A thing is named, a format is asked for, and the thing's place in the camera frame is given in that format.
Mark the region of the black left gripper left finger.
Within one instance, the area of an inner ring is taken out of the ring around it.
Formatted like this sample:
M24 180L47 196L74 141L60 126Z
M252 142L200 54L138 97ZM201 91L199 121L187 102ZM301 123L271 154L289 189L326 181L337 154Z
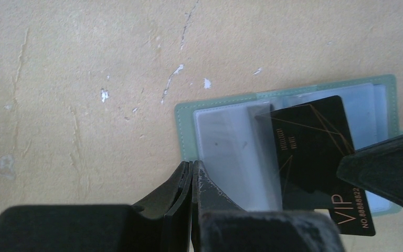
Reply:
M21 205L0 214L0 251L188 251L193 164L133 205Z

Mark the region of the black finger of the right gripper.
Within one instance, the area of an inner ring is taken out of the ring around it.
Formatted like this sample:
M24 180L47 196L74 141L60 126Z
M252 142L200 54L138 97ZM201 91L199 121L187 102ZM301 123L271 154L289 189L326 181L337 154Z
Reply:
M344 157L336 175L403 207L403 134Z

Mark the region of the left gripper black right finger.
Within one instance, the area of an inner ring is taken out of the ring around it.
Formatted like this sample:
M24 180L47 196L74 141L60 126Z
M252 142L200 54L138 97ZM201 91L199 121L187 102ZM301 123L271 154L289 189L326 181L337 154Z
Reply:
M344 251L338 228L310 211L248 212L193 164L194 251Z

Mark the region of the grey-green card holder wallet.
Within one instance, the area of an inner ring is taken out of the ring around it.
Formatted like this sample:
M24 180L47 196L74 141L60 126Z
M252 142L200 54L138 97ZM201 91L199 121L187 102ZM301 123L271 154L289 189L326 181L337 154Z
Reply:
M269 119L258 113L330 96L343 100L356 150L400 135L392 74L180 103L175 120L184 161L201 160L210 179L246 211L280 211L282 196Z

